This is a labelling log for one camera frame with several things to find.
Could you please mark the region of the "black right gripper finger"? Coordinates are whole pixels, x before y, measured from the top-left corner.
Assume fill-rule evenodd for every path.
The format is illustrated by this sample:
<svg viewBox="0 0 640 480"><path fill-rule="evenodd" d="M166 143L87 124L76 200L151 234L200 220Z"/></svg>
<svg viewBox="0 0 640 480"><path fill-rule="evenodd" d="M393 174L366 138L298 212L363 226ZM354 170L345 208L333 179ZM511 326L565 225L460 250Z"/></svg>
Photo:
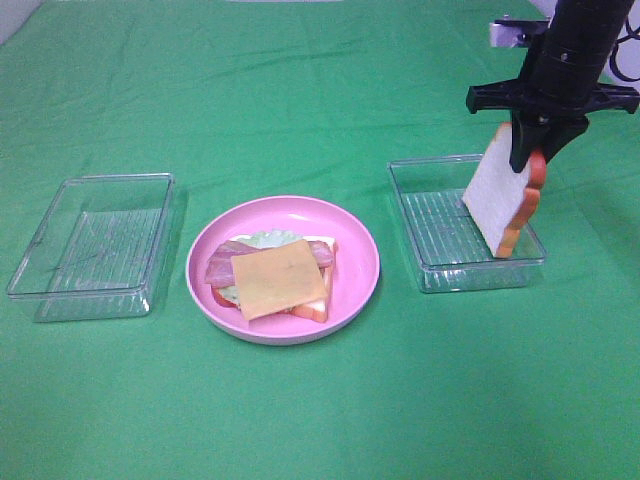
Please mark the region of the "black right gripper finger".
<svg viewBox="0 0 640 480"><path fill-rule="evenodd" d="M546 163L570 142L584 134L589 127L586 116L552 118L541 141L541 152Z"/></svg>
<svg viewBox="0 0 640 480"><path fill-rule="evenodd" d="M545 137L545 121L539 115L511 116L511 152L509 164L515 173L521 173L531 153Z"/></svg>

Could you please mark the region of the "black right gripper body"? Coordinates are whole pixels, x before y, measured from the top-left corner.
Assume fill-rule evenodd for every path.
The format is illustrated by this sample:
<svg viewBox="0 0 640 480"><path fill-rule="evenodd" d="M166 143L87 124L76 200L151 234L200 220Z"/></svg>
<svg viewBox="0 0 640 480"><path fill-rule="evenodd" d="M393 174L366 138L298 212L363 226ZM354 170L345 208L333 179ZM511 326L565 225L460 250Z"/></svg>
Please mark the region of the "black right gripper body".
<svg viewBox="0 0 640 480"><path fill-rule="evenodd" d="M598 83L585 100L554 99L517 80L471 86L466 96L470 113L479 110L517 110L546 117L578 117L602 110L633 114L639 93L632 87Z"/></svg>

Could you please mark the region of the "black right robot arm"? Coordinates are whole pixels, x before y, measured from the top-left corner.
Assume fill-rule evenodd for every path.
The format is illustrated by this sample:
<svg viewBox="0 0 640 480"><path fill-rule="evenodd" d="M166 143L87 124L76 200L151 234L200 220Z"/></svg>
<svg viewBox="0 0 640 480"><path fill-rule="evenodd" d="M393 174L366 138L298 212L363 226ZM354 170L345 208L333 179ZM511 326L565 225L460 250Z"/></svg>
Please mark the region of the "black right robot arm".
<svg viewBox="0 0 640 480"><path fill-rule="evenodd" d="M516 78L472 86L468 110L507 110L512 133L509 164L521 172L532 152L550 161L583 134L588 114L634 113L639 94L631 87L600 82L630 1L559 1L548 20L504 16L490 25L492 46L524 47Z"/></svg>

